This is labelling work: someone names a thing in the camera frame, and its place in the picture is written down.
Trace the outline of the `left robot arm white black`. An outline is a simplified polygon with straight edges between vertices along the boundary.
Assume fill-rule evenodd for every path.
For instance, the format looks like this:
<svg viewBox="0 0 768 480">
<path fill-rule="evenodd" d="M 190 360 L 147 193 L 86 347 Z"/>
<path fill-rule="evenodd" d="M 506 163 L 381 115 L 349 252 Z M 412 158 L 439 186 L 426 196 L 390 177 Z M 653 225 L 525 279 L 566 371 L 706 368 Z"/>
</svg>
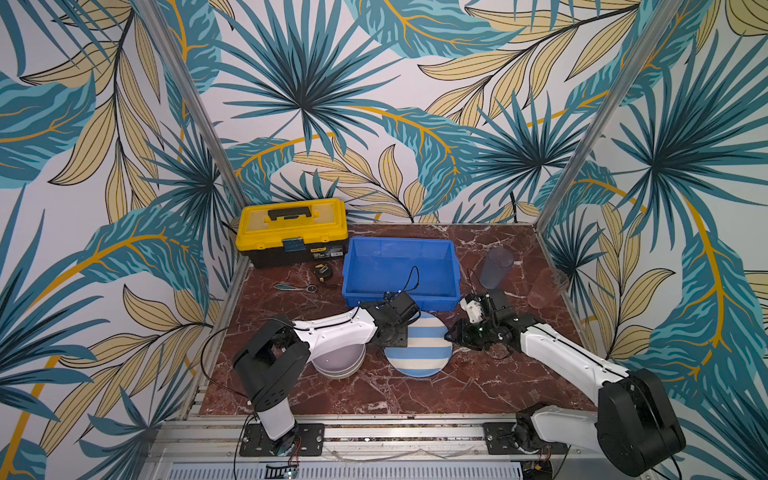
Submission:
<svg viewBox="0 0 768 480">
<path fill-rule="evenodd" d="M 405 347 L 408 327 L 420 316 L 416 302 L 400 291 L 321 319 L 266 320 L 234 356 L 232 367 L 267 438 L 285 443 L 296 436 L 288 396 L 307 363 L 353 345 Z"/>
</svg>

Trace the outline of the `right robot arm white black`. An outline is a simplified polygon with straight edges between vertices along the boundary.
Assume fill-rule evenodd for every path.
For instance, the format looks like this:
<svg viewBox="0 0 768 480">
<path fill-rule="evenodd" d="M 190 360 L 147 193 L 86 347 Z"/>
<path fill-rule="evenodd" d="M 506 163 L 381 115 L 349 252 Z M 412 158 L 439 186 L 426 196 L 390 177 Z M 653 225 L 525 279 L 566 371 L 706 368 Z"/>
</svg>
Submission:
<svg viewBox="0 0 768 480">
<path fill-rule="evenodd" d="M 679 419 L 653 372 L 629 370 L 588 351 L 537 317 L 516 312 L 499 289 L 469 294 L 459 305 L 467 316 L 448 330 L 447 341 L 475 351 L 501 345 L 533 358 L 596 407 L 537 404 L 518 412 L 508 438 L 516 449 L 533 453 L 556 443 L 582 447 L 601 452 L 621 473 L 636 477 L 686 448 Z"/>
</svg>

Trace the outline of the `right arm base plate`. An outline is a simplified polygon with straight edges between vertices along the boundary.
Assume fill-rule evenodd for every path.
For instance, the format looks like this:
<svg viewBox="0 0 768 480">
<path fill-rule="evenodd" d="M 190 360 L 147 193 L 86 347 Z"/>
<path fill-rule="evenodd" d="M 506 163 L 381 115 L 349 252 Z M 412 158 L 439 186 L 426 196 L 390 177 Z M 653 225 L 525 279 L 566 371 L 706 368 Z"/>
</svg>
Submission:
<svg viewBox="0 0 768 480">
<path fill-rule="evenodd" d="M 482 425 L 483 437 L 490 455 L 564 454 L 567 445 L 546 442 L 532 426 L 517 422 L 488 422 Z"/>
</svg>

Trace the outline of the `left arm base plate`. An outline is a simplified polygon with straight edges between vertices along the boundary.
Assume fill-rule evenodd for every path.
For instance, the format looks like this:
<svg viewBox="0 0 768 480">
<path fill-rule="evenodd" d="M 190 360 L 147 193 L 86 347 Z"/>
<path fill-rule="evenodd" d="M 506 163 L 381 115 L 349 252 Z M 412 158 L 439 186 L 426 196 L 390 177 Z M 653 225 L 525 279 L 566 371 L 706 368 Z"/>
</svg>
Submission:
<svg viewBox="0 0 768 480">
<path fill-rule="evenodd" d="M 238 448 L 243 457 L 285 457 L 298 454 L 319 457 L 322 454 L 325 425 L 299 423 L 278 440 L 272 440 L 260 424 L 248 425 Z"/>
</svg>

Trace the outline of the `blue white striped plate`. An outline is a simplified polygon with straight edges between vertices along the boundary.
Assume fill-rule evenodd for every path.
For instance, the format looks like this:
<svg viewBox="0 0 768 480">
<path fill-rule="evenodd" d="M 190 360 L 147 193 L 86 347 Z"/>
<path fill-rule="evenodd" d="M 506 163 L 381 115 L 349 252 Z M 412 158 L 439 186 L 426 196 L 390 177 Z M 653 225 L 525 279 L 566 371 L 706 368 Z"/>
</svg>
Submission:
<svg viewBox="0 0 768 480">
<path fill-rule="evenodd" d="M 436 375 L 452 357 L 453 345 L 445 339 L 448 328 L 434 315 L 422 313 L 408 326 L 405 347 L 387 347 L 384 354 L 400 373 L 414 378 Z"/>
</svg>

